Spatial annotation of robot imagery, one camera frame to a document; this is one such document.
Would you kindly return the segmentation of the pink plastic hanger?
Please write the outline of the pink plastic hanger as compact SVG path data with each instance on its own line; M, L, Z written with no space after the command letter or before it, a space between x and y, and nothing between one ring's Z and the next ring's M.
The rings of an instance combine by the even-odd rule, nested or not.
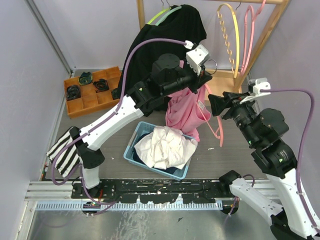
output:
M253 40L255 35L255 21L259 14L262 12L266 0L263 0L260 7L255 11L252 5L249 5L246 9L244 16L244 42L243 42L243 57L240 75L243 76L249 65L249 60L252 53ZM250 36L248 35L248 16L250 16Z

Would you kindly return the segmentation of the navy blue t shirt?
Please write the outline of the navy blue t shirt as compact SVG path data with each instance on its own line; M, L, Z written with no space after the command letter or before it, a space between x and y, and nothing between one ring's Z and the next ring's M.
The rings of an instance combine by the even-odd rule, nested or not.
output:
M151 170L151 171L156 171L156 172L160 172L160 173L165 173L165 174L169 174L169 175L174 175L178 170L180 170L177 167L169 167L166 169L161 169L161 168L156 168L156 167L149 167L147 166L138 156L136 149L132 146L130 148L131 152L132 152L132 157L131 157L131 162L133 164L136 164L139 167L142 167L144 169L147 170Z

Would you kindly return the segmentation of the mint green hanger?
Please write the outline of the mint green hanger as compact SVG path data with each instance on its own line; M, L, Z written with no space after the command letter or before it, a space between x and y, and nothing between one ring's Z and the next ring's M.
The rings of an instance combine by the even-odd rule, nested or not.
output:
M169 10L168 12L166 12L166 13L155 23L155 26L159 26L161 23L163 23L163 22L168 18L168 16L170 16L171 14L173 14L173 13L175 13L176 11L180 10L181 8L182 8L181 5L171 7L170 10Z

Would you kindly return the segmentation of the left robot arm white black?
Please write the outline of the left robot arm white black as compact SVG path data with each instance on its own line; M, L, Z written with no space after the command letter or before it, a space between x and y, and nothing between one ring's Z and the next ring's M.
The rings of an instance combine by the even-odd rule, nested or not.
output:
M70 129L81 163L82 192L88 198L100 193L99 166L105 160L101 145L130 122L150 115L165 97L185 88L195 93L212 79L204 65L209 58L208 53L191 50L186 53L185 64L181 67L176 55L161 55L152 64L148 77L128 90L115 107L89 126Z

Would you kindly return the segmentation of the white t shirt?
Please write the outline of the white t shirt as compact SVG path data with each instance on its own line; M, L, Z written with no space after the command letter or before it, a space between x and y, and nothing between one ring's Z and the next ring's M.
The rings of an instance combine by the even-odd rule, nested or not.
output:
M139 159L149 168L166 170L183 169L195 153L198 142L183 136L181 130L167 126L155 126L153 131L135 145Z

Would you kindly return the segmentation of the pink t shirt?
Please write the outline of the pink t shirt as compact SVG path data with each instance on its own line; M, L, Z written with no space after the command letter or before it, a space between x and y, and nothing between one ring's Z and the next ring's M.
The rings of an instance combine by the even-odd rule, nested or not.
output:
M197 128L211 118L211 113L205 107L205 95L204 85L197 90L197 93L185 88L171 94L165 114L166 126L178 129L199 142Z

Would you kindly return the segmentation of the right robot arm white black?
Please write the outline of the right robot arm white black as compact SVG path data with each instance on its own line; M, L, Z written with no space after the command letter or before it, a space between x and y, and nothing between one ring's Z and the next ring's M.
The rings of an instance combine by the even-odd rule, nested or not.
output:
M256 113L248 93L224 92L208 96L213 116L234 120L249 147L256 165L277 192L276 203L254 189L244 177L231 170L219 178L219 191L225 197L240 198L263 217L278 240L312 240L320 235L320 219L297 180L298 160L283 140L289 130L283 114L273 108Z

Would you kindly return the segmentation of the yellow hanger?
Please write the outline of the yellow hanger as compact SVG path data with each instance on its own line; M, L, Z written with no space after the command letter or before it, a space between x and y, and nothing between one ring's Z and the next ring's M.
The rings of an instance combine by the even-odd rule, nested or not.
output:
M233 58L233 51L231 49L231 43L229 41L228 33L227 33L227 28L225 21L223 19L223 14L221 13L221 9L223 7L228 8L230 14L231 14L231 19L233 22L233 30L234 30L234 42L235 42L235 58ZM228 61L230 63L230 69L233 74L233 78L236 79L238 77L238 72L239 72L239 66L240 66L240 31L239 31L239 25L238 25L238 20L236 16L236 12L233 9L233 7L229 3L222 3L219 5L219 7L216 10L216 14L218 17L218 22L220 24L220 29L222 32L222 37L224 40L224 45L226 47L226 53L228 56Z

